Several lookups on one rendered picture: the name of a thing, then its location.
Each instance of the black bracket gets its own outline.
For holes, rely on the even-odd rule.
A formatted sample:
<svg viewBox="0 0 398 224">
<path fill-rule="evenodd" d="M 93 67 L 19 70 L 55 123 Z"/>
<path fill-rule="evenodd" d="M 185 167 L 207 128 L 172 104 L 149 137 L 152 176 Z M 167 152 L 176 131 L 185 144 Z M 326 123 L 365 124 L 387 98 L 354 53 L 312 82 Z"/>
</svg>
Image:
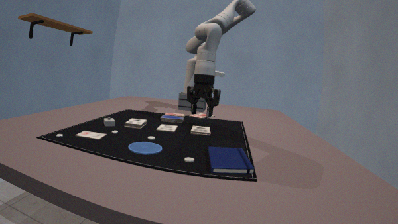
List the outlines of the black bracket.
<svg viewBox="0 0 398 224">
<path fill-rule="evenodd" d="M 73 44 L 73 35 L 75 35 L 75 34 L 82 34 L 83 32 L 73 32 L 73 33 L 71 33 L 70 34 L 70 44 L 69 44 L 69 46 L 71 46 L 72 44 Z"/>
<path fill-rule="evenodd" d="M 35 22 L 31 22 L 31 28 L 29 29 L 29 39 L 33 38 L 33 26 L 38 23 L 44 23 L 44 20 L 39 20 Z"/>
</svg>

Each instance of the blue notebook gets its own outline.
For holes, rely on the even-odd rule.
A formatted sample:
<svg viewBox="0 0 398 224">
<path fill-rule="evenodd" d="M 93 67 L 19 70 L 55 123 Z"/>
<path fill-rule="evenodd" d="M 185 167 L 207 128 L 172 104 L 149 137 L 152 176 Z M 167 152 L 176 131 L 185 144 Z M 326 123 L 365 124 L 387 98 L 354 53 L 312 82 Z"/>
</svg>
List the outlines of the blue notebook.
<svg viewBox="0 0 398 224">
<path fill-rule="evenodd" d="M 213 173 L 254 173 L 254 166 L 242 148 L 209 147 L 209 157 Z"/>
</svg>

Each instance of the wooden shelf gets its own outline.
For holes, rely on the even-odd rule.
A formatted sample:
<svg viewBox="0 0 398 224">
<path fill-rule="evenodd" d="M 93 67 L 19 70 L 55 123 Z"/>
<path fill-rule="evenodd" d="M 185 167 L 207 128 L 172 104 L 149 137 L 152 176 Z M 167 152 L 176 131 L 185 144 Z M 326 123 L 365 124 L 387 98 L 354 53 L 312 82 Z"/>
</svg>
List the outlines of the wooden shelf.
<svg viewBox="0 0 398 224">
<path fill-rule="evenodd" d="M 18 17 L 18 19 L 21 19 L 23 21 L 31 22 L 31 29 L 29 31 L 29 38 L 31 39 L 33 37 L 33 25 L 35 24 L 40 24 L 42 26 L 50 27 L 50 28 L 55 28 L 57 30 L 62 30 L 65 32 L 70 32 L 70 45 L 73 43 L 73 35 L 79 34 L 79 35 L 84 35 L 84 34 L 91 34 L 93 33 L 90 30 L 86 30 L 84 28 L 80 27 L 75 27 L 73 25 L 70 25 L 68 23 L 63 23 L 60 21 L 56 21 L 55 19 L 50 19 L 48 17 L 43 17 L 42 15 L 38 15 L 35 13 L 29 13 L 26 15 L 21 15 Z"/>
</svg>

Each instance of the blue round coaster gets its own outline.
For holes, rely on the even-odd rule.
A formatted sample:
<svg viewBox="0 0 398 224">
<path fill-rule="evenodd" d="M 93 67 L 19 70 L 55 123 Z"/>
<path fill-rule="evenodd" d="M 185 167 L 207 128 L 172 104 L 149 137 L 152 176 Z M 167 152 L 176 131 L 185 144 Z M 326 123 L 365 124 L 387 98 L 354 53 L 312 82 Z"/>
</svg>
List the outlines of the blue round coaster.
<svg viewBox="0 0 398 224">
<path fill-rule="evenodd" d="M 129 150 L 137 154 L 152 155 L 160 153 L 162 151 L 162 147 L 151 142 L 134 142 L 129 145 Z"/>
</svg>

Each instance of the black mat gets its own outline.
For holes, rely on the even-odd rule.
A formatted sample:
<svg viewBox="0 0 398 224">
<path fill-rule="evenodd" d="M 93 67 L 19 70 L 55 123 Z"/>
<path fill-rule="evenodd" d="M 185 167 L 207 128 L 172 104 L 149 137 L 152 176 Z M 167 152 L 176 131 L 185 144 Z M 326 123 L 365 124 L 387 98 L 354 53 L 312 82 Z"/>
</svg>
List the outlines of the black mat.
<svg viewBox="0 0 398 224">
<path fill-rule="evenodd" d="M 165 123 L 161 122 L 162 115 L 162 113 L 124 110 L 37 138 L 157 170 L 207 178 L 257 181 L 255 171 L 253 174 L 217 174 L 210 171 L 209 146 L 242 148 L 254 165 L 243 122 L 185 116 L 183 123 Z M 103 119 L 106 117 L 114 118 L 116 126 L 105 127 Z M 148 123 L 142 129 L 124 127 L 125 122 L 131 118 L 146 119 Z M 156 128 L 160 124 L 178 125 L 178 128 L 175 132 L 157 131 Z M 191 134 L 193 125 L 209 126 L 211 135 Z M 118 130 L 118 133 L 113 134 L 112 130 Z M 105 133 L 106 136 L 99 140 L 77 137 L 76 134 L 82 131 Z M 148 136 L 154 136 L 155 140 L 149 140 Z M 134 142 L 153 142 L 161 145 L 163 149 L 158 154 L 136 154 L 128 149 L 128 146 Z M 195 161 L 185 162 L 185 157 L 192 157 Z"/>
</svg>

